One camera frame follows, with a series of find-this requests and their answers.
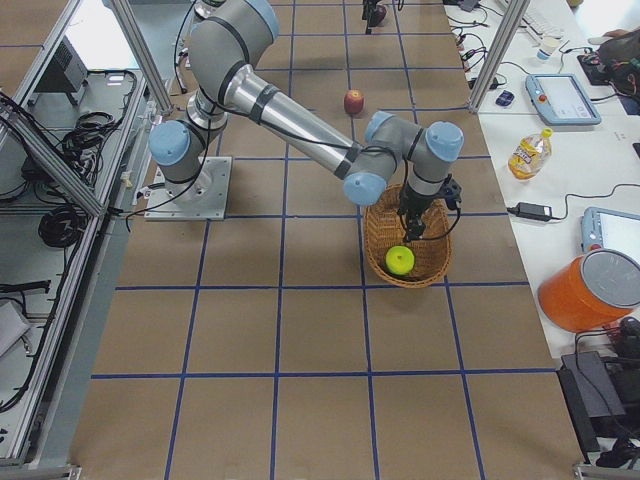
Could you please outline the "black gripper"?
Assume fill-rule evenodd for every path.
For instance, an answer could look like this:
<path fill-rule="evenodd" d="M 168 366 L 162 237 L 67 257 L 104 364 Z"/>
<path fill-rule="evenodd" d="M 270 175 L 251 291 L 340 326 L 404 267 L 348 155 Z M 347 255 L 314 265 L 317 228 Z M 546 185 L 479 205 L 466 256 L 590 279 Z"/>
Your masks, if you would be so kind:
<path fill-rule="evenodd" d="M 376 18 L 378 0 L 363 0 L 362 1 L 362 16 L 361 19 L 366 22 L 367 25 L 377 25 L 379 21 Z"/>
<path fill-rule="evenodd" d="M 418 240 L 423 239 L 426 223 L 422 217 L 438 198 L 439 193 L 424 195 L 414 190 L 408 182 L 402 185 L 397 214 L 404 230 L 404 243 L 412 242 L 413 235 L 417 235 Z"/>

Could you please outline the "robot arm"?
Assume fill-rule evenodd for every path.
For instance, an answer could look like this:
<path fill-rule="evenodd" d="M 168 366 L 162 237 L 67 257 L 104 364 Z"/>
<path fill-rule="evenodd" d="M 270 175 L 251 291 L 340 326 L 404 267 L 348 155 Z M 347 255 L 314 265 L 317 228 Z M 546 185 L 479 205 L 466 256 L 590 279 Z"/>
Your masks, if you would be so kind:
<path fill-rule="evenodd" d="M 461 210 L 461 188 L 450 173 L 464 143 L 458 126 L 439 121 L 422 127 L 378 111 L 364 144 L 348 138 L 255 73 L 278 34 L 278 19 L 266 1 L 224 1 L 192 28 L 188 55 L 198 88 L 183 118 L 160 124 L 149 136 L 170 196 L 195 195 L 209 185 L 200 156 L 235 114 L 332 172 L 359 206 L 377 203 L 403 165 L 407 178 L 398 213 L 407 242 L 425 239 L 423 215 L 435 201 Z"/>

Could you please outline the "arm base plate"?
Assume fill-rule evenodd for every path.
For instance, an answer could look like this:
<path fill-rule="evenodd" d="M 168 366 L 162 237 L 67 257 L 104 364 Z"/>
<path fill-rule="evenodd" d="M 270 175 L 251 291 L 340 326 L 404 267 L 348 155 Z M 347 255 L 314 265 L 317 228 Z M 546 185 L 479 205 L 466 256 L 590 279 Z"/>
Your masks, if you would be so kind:
<path fill-rule="evenodd" d="M 166 183 L 160 167 L 155 182 L 162 186 L 148 195 L 144 218 L 149 221 L 222 221 L 225 218 L 233 158 L 200 158 L 204 164 L 193 185 Z"/>

